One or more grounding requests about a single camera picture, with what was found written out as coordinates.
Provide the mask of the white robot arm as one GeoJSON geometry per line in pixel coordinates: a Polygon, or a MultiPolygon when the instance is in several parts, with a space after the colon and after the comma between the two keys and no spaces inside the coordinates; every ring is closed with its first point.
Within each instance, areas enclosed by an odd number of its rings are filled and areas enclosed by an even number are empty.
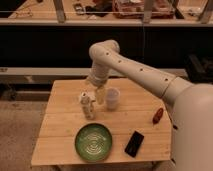
{"type": "Polygon", "coordinates": [[[89,48],[88,80],[107,82],[111,69],[163,100],[172,122],[169,171],[213,171],[213,84],[194,84],[176,75],[130,60],[114,40],[89,48]]]}

